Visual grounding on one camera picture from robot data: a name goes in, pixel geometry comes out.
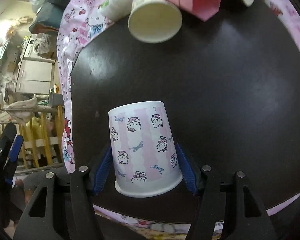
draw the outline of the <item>white cabinet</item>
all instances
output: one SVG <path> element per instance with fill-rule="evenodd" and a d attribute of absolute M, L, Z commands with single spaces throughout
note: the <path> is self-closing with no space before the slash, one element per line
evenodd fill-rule
<path fill-rule="evenodd" d="M 18 79 L 50 82 L 51 72 L 52 63 L 23 60 Z"/>
<path fill-rule="evenodd" d="M 49 94 L 50 83 L 19 78 L 16 93 Z"/>

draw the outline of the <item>hello kitty tablecloth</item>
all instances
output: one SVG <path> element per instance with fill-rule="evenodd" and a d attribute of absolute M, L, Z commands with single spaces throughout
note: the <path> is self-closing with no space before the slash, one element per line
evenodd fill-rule
<path fill-rule="evenodd" d="M 59 78 L 61 82 L 61 91 L 65 102 L 65 131 L 62 139 L 63 157 L 68 172 L 75 170 L 75 155 L 73 151 L 72 140 L 72 101 L 71 101 L 71 70 L 72 62 L 91 40 L 100 33 L 110 28 L 113 24 L 107 18 L 98 13 L 98 7 L 105 0 L 71 0 L 63 13 L 58 38 L 58 65 Z M 263 0 L 269 8 L 285 25 L 293 40 L 300 50 L 300 16 L 289 0 Z M 269 215 L 275 214 L 296 197 L 268 210 Z M 122 216 L 115 212 L 105 210 L 94 206 L 96 212 L 129 225 L 146 237 L 155 237 L 160 239 L 184 239 L 190 225 L 164 224 L 153 221 L 143 221 L 135 218 Z M 219 237 L 223 223 L 216 224 L 214 238 Z M 149 230 L 155 230 L 157 233 L 150 233 Z"/>

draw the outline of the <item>cup base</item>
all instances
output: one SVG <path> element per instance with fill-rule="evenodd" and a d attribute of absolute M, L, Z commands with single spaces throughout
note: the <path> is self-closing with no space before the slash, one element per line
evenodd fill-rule
<path fill-rule="evenodd" d="M 170 190 L 172 190 L 173 188 L 175 188 L 176 186 L 179 185 L 179 183 L 182 181 L 183 176 L 182 174 L 180 174 L 180 177 L 178 178 L 178 180 L 175 181 L 175 183 L 169 185 L 169 187 L 157 190 L 157 191 L 152 191 L 152 192 L 128 192 L 126 190 L 123 190 L 120 188 L 117 180 L 114 183 L 115 189 L 121 193 L 122 195 L 128 196 L 128 197 L 137 197 L 137 198 L 143 198 L 143 197 L 153 197 L 153 196 L 157 196 L 157 195 L 161 195 L 163 193 L 166 193 Z"/>

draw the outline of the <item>kitchen appliance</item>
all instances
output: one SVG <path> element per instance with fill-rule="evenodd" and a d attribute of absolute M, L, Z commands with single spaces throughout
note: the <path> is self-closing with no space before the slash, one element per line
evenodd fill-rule
<path fill-rule="evenodd" d="M 23 57 L 23 60 L 33 60 L 41 62 L 55 63 L 55 60 L 49 58 L 43 58 L 38 55 L 38 47 L 40 44 L 41 38 L 38 38 L 37 35 L 31 35 L 31 38 L 26 46 L 26 52 Z"/>

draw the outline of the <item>blue bow print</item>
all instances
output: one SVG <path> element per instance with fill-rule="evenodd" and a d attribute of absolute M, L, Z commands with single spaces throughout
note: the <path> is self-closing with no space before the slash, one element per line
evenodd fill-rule
<path fill-rule="evenodd" d="M 143 141 L 141 141 L 137 147 L 131 147 L 131 148 L 129 148 L 129 150 L 133 149 L 133 152 L 136 152 L 137 150 L 139 150 L 140 148 L 143 147 L 142 143 L 143 143 Z"/>
<path fill-rule="evenodd" d="M 164 171 L 163 168 L 160 168 L 158 165 L 155 165 L 155 166 L 150 166 L 151 169 L 157 169 L 159 172 L 160 172 L 160 175 L 162 175 L 162 171 Z"/>
<path fill-rule="evenodd" d="M 116 122 L 118 122 L 118 121 L 123 122 L 124 117 L 121 117 L 121 118 L 118 118 L 118 117 L 116 117 L 116 116 L 114 116 L 114 117 L 115 117 L 115 121 L 116 121 Z"/>
<path fill-rule="evenodd" d="M 120 171 L 118 171 L 118 174 L 122 177 L 124 177 L 125 175 L 127 175 L 126 173 L 120 173 Z"/>

